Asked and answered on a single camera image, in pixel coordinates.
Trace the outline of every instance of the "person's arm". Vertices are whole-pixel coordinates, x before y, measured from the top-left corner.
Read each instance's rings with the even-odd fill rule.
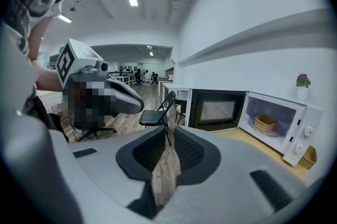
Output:
[[[52,17],[46,17],[40,21],[31,31],[28,38],[29,54],[33,68],[38,73],[36,86],[38,90],[62,92],[62,86],[58,79],[56,70],[48,70],[41,67],[37,62],[38,50],[41,45],[41,39],[46,32]]]

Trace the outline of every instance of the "pixelated area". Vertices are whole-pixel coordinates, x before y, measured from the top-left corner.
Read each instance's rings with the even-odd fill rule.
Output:
[[[102,127],[105,115],[117,115],[113,92],[104,81],[69,82],[63,97],[70,123],[78,129]]]

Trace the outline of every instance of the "potted plant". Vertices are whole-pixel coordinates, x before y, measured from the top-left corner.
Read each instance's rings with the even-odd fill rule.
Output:
[[[296,80],[296,86],[297,86],[297,98],[299,100],[305,100],[306,95],[308,94],[309,85],[311,84],[311,81],[308,78],[308,75],[300,73]]]

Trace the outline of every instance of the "black pants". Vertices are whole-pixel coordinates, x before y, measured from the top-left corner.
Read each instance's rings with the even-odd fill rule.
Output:
[[[67,140],[67,142],[69,142],[69,138],[64,133],[61,125],[61,116],[54,113],[47,113],[46,108],[44,107],[42,101],[38,98],[38,96],[34,98],[34,106],[28,112],[28,115],[43,121],[48,129],[62,132],[64,138]]]

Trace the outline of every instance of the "wooden tabletop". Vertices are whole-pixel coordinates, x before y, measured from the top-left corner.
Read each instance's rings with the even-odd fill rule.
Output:
[[[261,142],[259,139],[251,136],[249,133],[245,132],[244,130],[240,128],[230,129],[230,130],[224,130],[219,132],[214,132],[214,134],[222,135],[227,138],[236,139],[239,141],[247,142],[259,150],[261,150],[263,153],[270,156],[273,160],[280,163],[282,166],[289,169],[291,172],[293,172],[297,177],[299,177],[303,182],[306,178],[306,168],[302,167],[301,165],[297,164],[296,166],[291,166],[287,162],[283,161],[283,155],[270,146],[266,145],[265,143]]]

